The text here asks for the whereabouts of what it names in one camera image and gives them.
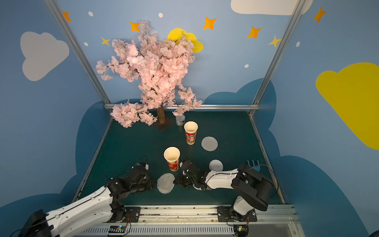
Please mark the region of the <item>small circuit board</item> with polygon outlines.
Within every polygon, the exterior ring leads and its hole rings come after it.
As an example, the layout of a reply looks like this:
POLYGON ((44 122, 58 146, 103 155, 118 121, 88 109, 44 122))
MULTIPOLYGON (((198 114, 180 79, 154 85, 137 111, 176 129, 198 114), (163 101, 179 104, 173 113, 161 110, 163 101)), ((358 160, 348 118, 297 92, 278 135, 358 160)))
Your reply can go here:
POLYGON ((249 234, 248 226, 234 226, 234 237, 247 237, 249 234))
POLYGON ((126 234, 125 225, 110 226, 108 229, 109 236, 123 236, 124 234, 126 234))

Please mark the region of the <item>aluminium front rail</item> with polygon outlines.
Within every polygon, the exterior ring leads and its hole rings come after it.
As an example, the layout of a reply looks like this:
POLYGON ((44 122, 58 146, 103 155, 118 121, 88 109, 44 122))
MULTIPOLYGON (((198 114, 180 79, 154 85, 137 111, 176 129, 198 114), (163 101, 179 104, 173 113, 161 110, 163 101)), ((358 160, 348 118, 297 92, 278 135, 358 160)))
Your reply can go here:
POLYGON ((220 205, 142 205, 137 223, 102 223, 80 237, 234 237, 234 226, 248 226, 248 237, 303 237, 292 205, 269 205, 256 210, 257 222, 218 222, 220 205), (110 226, 125 225, 126 234, 109 236, 110 226))

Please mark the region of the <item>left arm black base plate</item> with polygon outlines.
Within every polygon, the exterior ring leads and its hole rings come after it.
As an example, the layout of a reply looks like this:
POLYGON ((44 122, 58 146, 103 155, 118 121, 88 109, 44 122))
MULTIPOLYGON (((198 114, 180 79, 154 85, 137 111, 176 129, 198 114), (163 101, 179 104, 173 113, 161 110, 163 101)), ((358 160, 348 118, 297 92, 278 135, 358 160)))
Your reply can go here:
POLYGON ((123 223, 123 222, 137 223, 139 220, 140 212, 141 212, 140 207, 122 206, 113 212, 108 222, 110 223, 123 223))

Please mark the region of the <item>white cup lid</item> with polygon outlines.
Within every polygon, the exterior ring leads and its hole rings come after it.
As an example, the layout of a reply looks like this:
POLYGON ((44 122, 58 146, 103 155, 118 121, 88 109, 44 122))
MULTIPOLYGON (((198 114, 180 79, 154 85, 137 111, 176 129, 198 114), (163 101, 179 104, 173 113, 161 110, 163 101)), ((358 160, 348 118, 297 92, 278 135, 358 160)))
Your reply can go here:
POLYGON ((209 169, 211 171, 223 171, 224 166, 223 166, 223 163, 221 161, 219 161, 219 160, 212 160, 209 163, 209 169))

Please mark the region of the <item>pink cherry blossom tree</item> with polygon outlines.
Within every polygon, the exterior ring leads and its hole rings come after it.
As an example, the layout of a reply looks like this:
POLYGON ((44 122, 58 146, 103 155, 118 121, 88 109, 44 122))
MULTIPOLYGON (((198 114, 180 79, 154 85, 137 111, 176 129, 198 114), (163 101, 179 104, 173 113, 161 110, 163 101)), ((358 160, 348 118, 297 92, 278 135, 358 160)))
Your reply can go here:
POLYGON ((149 21, 144 20, 138 22, 138 28, 139 44, 114 39, 112 47, 116 56, 108 63, 98 61, 95 67, 104 81, 112 79, 109 72, 129 82, 141 81, 138 85, 142 93, 139 102, 127 101, 112 109, 111 116, 124 128, 132 127, 136 122, 147 125, 157 121, 165 123, 163 108, 175 105, 176 97, 180 98, 180 103, 173 112, 175 116, 202 104, 190 87, 183 86, 188 67, 195 61, 193 53, 197 44, 194 37, 177 30, 174 37, 159 40, 149 21))

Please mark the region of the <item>round leak-proof paper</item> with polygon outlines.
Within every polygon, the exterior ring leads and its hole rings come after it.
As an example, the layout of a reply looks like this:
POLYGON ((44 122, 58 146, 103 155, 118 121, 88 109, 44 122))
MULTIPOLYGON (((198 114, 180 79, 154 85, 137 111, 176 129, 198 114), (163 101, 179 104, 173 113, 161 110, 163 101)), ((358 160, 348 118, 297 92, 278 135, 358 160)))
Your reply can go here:
POLYGON ((213 152, 218 148, 218 141, 214 137, 207 136, 202 139, 201 146, 205 151, 213 152))
POLYGON ((157 181, 157 189, 162 194, 170 193, 175 187, 175 176, 171 173, 162 175, 157 181))

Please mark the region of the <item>right aluminium frame post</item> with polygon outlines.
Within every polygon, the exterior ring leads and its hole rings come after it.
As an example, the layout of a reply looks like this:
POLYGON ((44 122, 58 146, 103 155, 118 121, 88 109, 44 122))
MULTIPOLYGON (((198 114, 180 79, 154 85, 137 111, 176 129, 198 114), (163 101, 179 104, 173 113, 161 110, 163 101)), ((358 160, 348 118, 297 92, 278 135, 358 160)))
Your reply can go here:
POLYGON ((259 104, 260 104, 260 101, 275 73, 275 70, 280 62, 280 59, 286 49, 286 46, 288 45, 292 35, 293 35, 293 32, 295 31, 295 28, 302 16, 302 11, 303 9, 305 8, 306 6, 306 2, 305 0, 300 0, 296 3, 295 5, 295 8, 294 8, 294 11, 292 13, 292 15, 290 16, 290 19, 289 19, 289 22, 288 24, 286 25, 286 28, 283 32, 283 35, 282 35, 282 39, 281 41, 279 42, 279 46, 276 48, 275 50, 275 53, 274 53, 274 56, 271 60, 271 63, 269 65, 269 68, 260 84, 260 87, 254 97, 254 100, 253 100, 253 103, 252 103, 252 106, 253 107, 256 107, 258 109, 259 107, 259 104))

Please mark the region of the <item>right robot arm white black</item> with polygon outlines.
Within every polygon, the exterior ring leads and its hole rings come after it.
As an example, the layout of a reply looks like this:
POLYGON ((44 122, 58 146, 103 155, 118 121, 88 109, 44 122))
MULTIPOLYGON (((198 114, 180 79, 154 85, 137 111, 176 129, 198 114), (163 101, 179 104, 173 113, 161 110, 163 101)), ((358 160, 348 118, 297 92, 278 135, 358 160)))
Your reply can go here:
POLYGON ((248 165, 230 171, 203 171, 191 161, 180 163, 182 172, 174 184, 194 187, 196 190, 231 189, 237 193, 233 205, 218 206, 219 222, 256 221, 256 210, 267 211, 274 183, 262 173, 248 165))

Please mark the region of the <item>back aluminium frame bar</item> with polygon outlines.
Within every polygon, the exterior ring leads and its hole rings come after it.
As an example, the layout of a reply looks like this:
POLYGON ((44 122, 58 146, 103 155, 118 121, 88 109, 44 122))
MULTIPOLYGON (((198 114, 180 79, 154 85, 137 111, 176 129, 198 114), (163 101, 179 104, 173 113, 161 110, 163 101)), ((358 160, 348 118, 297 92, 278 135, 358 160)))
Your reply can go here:
MULTIPOLYGON (((117 104, 105 104, 104 108, 107 110, 111 110, 115 105, 117 104)), ((166 110, 175 110, 178 108, 177 105, 173 106, 164 106, 163 107, 166 110)), ((226 111, 231 111, 231 110, 238 110, 238 111, 249 111, 249 110, 258 110, 260 107, 259 105, 255 104, 247 104, 247 105, 236 105, 236 104, 219 104, 219 105, 212 105, 212 104, 202 104, 199 107, 193 108, 193 110, 226 110, 226 111)))

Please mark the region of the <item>right small circuit board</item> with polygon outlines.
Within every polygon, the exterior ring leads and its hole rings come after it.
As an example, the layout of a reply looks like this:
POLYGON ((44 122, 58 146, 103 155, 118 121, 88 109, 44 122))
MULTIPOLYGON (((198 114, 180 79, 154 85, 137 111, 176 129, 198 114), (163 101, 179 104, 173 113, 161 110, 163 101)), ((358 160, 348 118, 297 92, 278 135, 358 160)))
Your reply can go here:
POLYGON ((234 237, 247 237, 249 234, 248 226, 234 226, 234 237))

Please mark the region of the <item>brown square tree base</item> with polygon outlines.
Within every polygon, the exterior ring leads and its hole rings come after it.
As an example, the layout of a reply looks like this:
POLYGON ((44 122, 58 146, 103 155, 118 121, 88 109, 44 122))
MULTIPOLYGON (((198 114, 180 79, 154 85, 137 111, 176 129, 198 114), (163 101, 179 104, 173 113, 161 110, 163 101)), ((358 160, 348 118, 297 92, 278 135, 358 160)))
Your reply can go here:
POLYGON ((167 127, 171 126, 173 123, 175 122, 175 120, 169 116, 165 116, 165 123, 160 123, 159 121, 155 122, 153 124, 153 126, 159 130, 159 131, 163 131, 165 130, 167 127))

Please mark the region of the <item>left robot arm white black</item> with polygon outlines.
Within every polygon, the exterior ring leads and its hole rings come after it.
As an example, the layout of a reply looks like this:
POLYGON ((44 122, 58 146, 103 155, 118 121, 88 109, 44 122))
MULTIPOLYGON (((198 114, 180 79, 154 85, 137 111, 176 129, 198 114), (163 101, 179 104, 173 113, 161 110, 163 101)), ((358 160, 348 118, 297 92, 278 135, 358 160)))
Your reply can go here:
POLYGON ((106 222, 129 223, 137 214, 126 208, 122 200, 132 193, 151 190, 155 182, 148 175, 149 165, 136 164, 124 177, 111 179, 93 193, 62 208, 44 213, 34 212, 18 236, 73 237, 106 222))

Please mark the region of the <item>aluminium frame post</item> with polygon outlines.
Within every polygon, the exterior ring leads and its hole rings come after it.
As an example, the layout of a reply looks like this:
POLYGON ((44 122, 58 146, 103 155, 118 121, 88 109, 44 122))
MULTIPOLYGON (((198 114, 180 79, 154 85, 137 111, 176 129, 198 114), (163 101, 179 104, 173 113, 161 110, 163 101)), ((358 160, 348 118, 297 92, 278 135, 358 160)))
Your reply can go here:
POLYGON ((283 32, 283 35, 282 35, 282 39, 281 41, 279 42, 279 46, 276 48, 275 50, 275 53, 274 53, 274 56, 271 60, 271 63, 269 65, 269 68, 260 84, 260 87, 254 97, 254 100, 253 100, 253 103, 252 103, 252 106, 253 107, 256 107, 258 109, 259 107, 259 104, 260 104, 260 101, 275 73, 275 70, 280 62, 280 59, 286 49, 286 46, 288 45, 292 35, 293 35, 293 32, 295 31, 295 28, 302 16, 302 11, 303 9, 305 8, 306 6, 306 2, 305 0, 300 0, 296 3, 295 5, 295 8, 294 8, 294 11, 292 13, 292 15, 290 16, 290 19, 289 19, 289 22, 288 24, 286 25, 286 28, 283 32))
POLYGON ((74 32, 72 31, 68 20, 66 20, 58 2, 52 0, 44 0, 44 2, 47 5, 54 19, 56 20, 57 24, 59 25, 60 29, 62 30, 64 36, 68 40, 70 46, 74 50, 79 62, 84 68, 86 74, 88 75, 89 79, 91 80, 92 84, 94 85, 95 89, 100 95, 101 99, 105 104, 110 104, 111 101, 108 95, 106 94, 102 84, 100 83, 97 75, 95 74, 95 71, 91 67, 89 60, 87 59, 79 41, 77 40, 74 32))

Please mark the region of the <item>left small circuit board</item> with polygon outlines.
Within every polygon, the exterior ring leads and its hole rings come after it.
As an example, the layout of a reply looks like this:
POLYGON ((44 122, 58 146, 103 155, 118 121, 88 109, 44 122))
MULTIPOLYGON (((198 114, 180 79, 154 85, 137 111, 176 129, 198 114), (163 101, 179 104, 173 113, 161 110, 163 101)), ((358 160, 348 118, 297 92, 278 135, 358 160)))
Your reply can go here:
POLYGON ((123 236, 124 234, 126 234, 125 225, 110 226, 108 229, 109 236, 123 236))

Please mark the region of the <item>left aluminium frame post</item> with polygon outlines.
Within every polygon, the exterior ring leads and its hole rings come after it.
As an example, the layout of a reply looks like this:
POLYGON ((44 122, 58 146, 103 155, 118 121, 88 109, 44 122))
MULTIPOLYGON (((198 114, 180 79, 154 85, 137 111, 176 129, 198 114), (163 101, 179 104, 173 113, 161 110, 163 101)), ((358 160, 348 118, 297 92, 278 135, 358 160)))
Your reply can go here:
POLYGON ((87 59, 79 41, 77 40, 74 32, 72 31, 68 20, 66 20, 58 2, 52 0, 44 0, 44 2, 47 5, 54 19, 56 20, 57 24, 59 25, 60 29, 62 30, 64 36, 68 40, 70 46, 74 50, 79 62, 84 68, 86 74, 88 75, 89 79, 91 80, 92 84, 94 85, 95 89, 100 95, 101 99, 105 104, 110 104, 111 101, 108 95, 106 94, 102 84, 100 83, 97 75, 95 74, 95 71, 91 67, 89 60, 87 59))

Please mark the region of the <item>silver tin can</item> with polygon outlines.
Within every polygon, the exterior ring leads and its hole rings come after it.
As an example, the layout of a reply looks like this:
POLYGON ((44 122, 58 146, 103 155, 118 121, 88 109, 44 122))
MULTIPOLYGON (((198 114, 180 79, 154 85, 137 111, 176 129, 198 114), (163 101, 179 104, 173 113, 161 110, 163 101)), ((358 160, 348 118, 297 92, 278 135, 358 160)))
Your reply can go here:
POLYGON ((175 118, 177 126, 184 126, 186 119, 185 115, 177 115, 175 118))

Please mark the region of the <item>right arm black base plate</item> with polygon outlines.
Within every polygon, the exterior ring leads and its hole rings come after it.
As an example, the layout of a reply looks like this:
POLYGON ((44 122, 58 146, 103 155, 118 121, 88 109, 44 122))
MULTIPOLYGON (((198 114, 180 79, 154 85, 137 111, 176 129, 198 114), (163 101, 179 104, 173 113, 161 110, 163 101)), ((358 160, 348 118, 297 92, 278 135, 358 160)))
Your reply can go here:
POLYGON ((254 208, 245 215, 241 215, 230 206, 218 206, 217 216, 218 222, 257 222, 257 215, 254 208))

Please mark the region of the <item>red paper cup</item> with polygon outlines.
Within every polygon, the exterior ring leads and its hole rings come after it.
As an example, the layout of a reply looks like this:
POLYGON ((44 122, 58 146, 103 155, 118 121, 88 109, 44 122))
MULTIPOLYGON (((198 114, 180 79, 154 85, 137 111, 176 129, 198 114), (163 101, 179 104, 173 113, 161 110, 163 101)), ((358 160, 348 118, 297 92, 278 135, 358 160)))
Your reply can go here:
POLYGON ((186 142, 188 145, 193 145, 196 140, 198 124, 194 121, 188 121, 184 125, 186 142))
POLYGON ((163 156, 171 171, 177 171, 179 169, 180 155, 180 150, 176 147, 169 147, 164 151, 163 156))

